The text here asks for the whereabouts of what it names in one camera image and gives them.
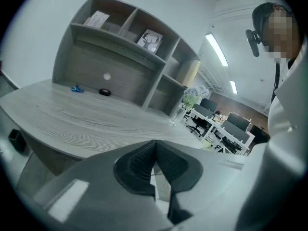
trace deer picture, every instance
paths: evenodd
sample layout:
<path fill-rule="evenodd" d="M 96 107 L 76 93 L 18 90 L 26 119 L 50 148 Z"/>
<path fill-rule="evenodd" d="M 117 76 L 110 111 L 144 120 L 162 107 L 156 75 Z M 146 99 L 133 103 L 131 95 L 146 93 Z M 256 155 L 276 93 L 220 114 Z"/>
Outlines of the deer picture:
<path fill-rule="evenodd" d="M 151 39 L 151 42 L 149 42 L 149 40 L 147 39 L 147 36 L 149 35 L 150 33 L 145 33 L 144 35 L 143 35 L 143 39 L 144 39 L 144 48 L 146 48 L 146 49 L 149 49 L 149 46 L 150 46 L 150 44 L 157 44 L 158 42 L 159 42 L 159 37 L 157 37 L 156 38 L 156 42 L 153 42 L 153 40 Z"/>

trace framed picture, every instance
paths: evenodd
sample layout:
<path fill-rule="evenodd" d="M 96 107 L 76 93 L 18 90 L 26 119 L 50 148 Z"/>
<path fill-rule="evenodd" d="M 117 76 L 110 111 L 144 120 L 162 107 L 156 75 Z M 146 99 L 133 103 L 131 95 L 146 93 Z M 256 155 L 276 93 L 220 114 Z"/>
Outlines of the framed picture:
<path fill-rule="evenodd" d="M 155 53 L 162 43 L 162 38 L 163 35 L 147 29 L 137 44 Z"/>

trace computer monitor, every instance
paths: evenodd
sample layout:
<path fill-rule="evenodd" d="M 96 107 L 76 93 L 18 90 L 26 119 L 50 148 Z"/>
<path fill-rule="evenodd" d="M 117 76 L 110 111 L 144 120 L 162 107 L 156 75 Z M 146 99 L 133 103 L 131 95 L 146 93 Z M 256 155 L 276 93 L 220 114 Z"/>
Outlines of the computer monitor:
<path fill-rule="evenodd" d="M 243 131 L 246 131 L 249 126 L 249 121 L 232 112 L 229 114 L 227 121 L 231 122 Z"/>
<path fill-rule="evenodd" d="M 203 98 L 201 103 L 200 103 L 200 106 L 214 112 L 216 110 L 217 103 L 210 101 L 209 99 Z"/>

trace wood grain desktop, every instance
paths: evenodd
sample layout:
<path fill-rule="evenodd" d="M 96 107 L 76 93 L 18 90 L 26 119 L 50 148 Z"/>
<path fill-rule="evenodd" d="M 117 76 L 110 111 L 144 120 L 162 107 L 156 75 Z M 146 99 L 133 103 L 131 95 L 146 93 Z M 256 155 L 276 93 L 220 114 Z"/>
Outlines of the wood grain desktop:
<path fill-rule="evenodd" d="M 183 125 L 171 127 L 165 114 L 84 88 L 84 93 L 74 93 L 69 83 L 45 80 L 2 97 L 0 106 L 23 132 L 74 158 L 147 140 L 202 147 Z"/>

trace desk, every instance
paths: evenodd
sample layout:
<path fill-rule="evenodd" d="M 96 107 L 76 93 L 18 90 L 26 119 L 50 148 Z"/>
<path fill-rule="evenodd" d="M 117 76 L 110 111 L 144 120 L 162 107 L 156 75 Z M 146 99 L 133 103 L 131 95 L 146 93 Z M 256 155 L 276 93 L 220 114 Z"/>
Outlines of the desk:
<path fill-rule="evenodd" d="M 22 132 L 78 159 L 153 139 L 202 148 L 182 124 L 170 126 L 163 113 L 88 88 L 74 93 L 50 80 L 9 93 L 0 106 Z"/>
<path fill-rule="evenodd" d="M 226 130 L 224 130 L 219 123 L 214 122 L 213 120 L 206 118 L 205 116 L 203 116 L 202 114 L 200 114 L 199 112 L 195 111 L 192 108 L 188 108 L 191 111 L 191 115 L 196 115 L 198 117 L 200 117 L 201 119 L 206 120 L 208 123 L 211 124 L 211 128 L 207 131 L 207 133 L 203 136 L 203 138 L 201 139 L 201 143 L 204 142 L 204 140 L 209 136 L 209 134 L 211 133 L 212 129 L 215 128 L 216 130 L 218 130 L 220 133 L 222 133 L 223 136 L 227 137 L 229 140 L 236 142 L 239 146 L 241 146 L 242 150 L 240 151 L 241 155 L 244 155 L 246 151 L 249 150 L 248 146 L 246 146 L 244 143 L 240 142 L 237 138 L 235 138 L 233 135 L 231 135 L 230 133 L 228 133 Z"/>

